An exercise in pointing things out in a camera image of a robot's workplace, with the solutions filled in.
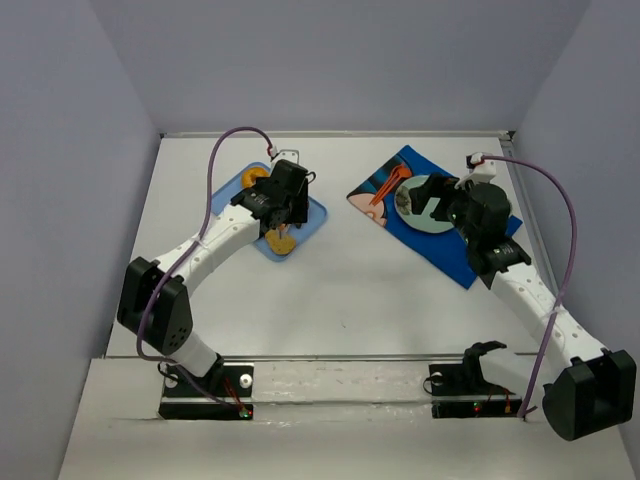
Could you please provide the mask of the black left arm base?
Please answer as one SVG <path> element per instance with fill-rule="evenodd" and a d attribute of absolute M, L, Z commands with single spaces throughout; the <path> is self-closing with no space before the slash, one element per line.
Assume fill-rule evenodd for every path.
<path fill-rule="evenodd" d="M 255 364 L 231 362 L 213 389 L 214 401 L 189 384 L 174 367 L 157 366 L 164 383 L 158 415 L 164 420 L 251 421 L 254 418 L 253 386 Z"/>

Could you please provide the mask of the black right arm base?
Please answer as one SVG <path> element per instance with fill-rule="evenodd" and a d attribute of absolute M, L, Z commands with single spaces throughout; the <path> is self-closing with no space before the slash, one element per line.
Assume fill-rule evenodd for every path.
<path fill-rule="evenodd" d="M 498 341 L 476 342 L 461 360 L 429 365 L 422 388 L 432 399 L 434 419 L 510 418 L 522 404 L 519 395 L 486 380 L 480 361 L 488 354 L 503 353 Z"/>

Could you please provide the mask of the metal kitchen tongs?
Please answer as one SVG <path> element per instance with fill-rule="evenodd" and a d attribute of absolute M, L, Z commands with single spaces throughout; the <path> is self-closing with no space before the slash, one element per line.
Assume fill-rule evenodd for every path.
<path fill-rule="evenodd" d="M 308 184 L 313 183 L 316 178 L 317 178 L 317 174 L 315 171 L 309 171 L 306 175 L 307 177 L 307 182 Z M 282 240 L 285 236 L 285 234 L 288 232 L 290 225 L 289 224 L 282 224 L 278 227 L 277 232 L 279 235 L 279 239 Z"/>

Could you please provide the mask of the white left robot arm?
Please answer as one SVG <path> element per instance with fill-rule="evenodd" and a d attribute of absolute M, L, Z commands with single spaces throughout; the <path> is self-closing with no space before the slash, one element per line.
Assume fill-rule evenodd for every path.
<path fill-rule="evenodd" d="M 116 320 L 136 335 L 136 349 L 155 349 L 158 362 L 173 364 L 194 388 L 212 395 L 224 360 L 194 330 L 190 296 L 239 249 L 283 225 L 308 220 L 309 180 L 315 176 L 289 160 L 231 197 L 202 232 L 153 259 L 127 266 Z"/>

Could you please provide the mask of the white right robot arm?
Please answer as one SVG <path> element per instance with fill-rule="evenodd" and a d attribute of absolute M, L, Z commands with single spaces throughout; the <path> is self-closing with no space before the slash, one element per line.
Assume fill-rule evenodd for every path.
<path fill-rule="evenodd" d="M 483 380 L 522 389 L 520 416 L 543 413 L 561 438 L 573 441 L 633 415 L 637 366 L 589 334 L 542 281 L 526 251 L 507 233 L 511 203 L 499 186 L 431 174 L 405 192 L 414 216 L 448 222 L 466 246 L 468 263 L 538 343 L 532 366 L 505 347 L 479 359 Z"/>

